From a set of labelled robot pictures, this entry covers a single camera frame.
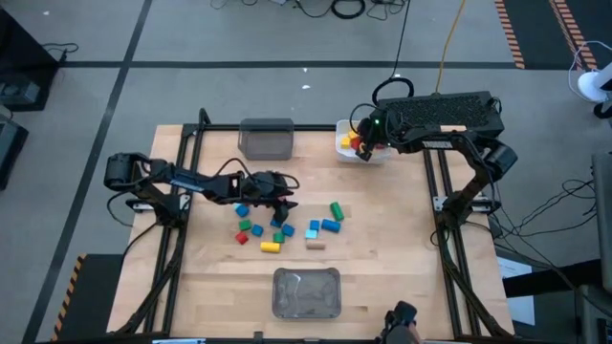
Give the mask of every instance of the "blue block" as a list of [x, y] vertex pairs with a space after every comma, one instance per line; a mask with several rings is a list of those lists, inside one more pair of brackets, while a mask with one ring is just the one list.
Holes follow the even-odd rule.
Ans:
[[260, 225], [253, 225], [253, 227], [251, 228], [251, 233], [254, 236], [261, 236], [261, 234], [264, 233], [264, 227]]
[[340, 223], [332, 220], [323, 220], [321, 228], [338, 233], [340, 231]]
[[311, 230], [318, 230], [318, 226], [319, 226], [319, 221], [318, 220], [311, 220], [310, 221], [310, 229]]
[[289, 226], [289, 225], [283, 225], [282, 232], [286, 236], [294, 236], [295, 228], [293, 228], [292, 226]]
[[280, 223], [276, 222], [274, 219], [270, 221], [270, 226], [275, 226], [276, 228], [280, 228]]
[[318, 230], [307, 229], [305, 236], [306, 236], [306, 239], [316, 239], [318, 236]]
[[246, 205], [240, 204], [239, 206], [235, 207], [234, 210], [236, 211], [236, 214], [238, 214], [238, 216], [240, 217], [245, 217], [249, 215], [249, 207]]

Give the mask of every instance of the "yellow block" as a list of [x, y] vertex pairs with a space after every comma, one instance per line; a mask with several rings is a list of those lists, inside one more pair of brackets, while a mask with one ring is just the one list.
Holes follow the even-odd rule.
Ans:
[[342, 149], [349, 149], [349, 148], [351, 148], [351, 139], [349, 139], [349, 138], [342, 138], [342, 140], [340, 141], [340, 148], [342, 148]]
[[279, 243], [261, 243], [261, 251], [269, 252], [269, 253], [278, 253], [280, 252], [280, 244]]

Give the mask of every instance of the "wooden block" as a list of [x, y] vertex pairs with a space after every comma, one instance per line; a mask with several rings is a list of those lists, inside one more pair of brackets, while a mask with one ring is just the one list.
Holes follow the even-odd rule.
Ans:
[[307, 239], [306, 248], [308, 249], [325, 249], [325, 242], [321, 239]]

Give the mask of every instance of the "clear plastic container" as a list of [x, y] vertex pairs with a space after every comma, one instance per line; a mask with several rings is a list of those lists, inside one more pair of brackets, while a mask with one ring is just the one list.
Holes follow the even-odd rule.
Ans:
[[[357, 129], [359, 124], [360, 122], [358, 120], [353, 120], [353, 126], [355, 129]], [[340, 147], [340, 142], [342, 138], [348, 136], [350, 131], [351, 126], [348, 123], [348, 119], [341, 119], [338, 121], [338, 123], [336, 123], [336, 152], [338, 161], [382, 164], [391, 158], [391, 148], [375, 149], [372, 151], [372, 158], [370, 158], [370, 161], [363, 161], [356, 156], [353, 148], [342, 149]]]
[[294, 150], [294, 122], [290, 118], [243, 119], [238, 148], [250, 161], [289, 160]]
[[330, 319], [340, 315], [337, 269], [284, 269], [274, 272], [272, 311], [282, 319]]

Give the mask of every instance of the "yellow cable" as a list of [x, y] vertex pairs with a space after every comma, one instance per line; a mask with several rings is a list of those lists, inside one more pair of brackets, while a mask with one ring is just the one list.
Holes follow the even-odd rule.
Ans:
[[459, 6], [459, 11], [457, 11], [457, 16], [455, 16], [455, 21], [452, 22], [452, 27], [450, 28], [450, 32], [448, 33], [447, 43], [444, 45], [444, 51], [442, 52], [442, 61], [440, 61], [440, 70], [438, 71], [438, 82], [436, 82], [436, 91], [438, 93], [438, 88], [440, 87], [440, 81], [442, 81], [442, 71], [444, 70], [444, 59], [447, 57], [448, 44], [452, 38], [452, 33], [455, 32], [455, 27], [457, 27], [457, 22], [459, 21], [459, 17], [461, 16], [461, 12], [463, 11], [464, 6], [466, 5], [466, 0], [461, 0], [461, 6]]

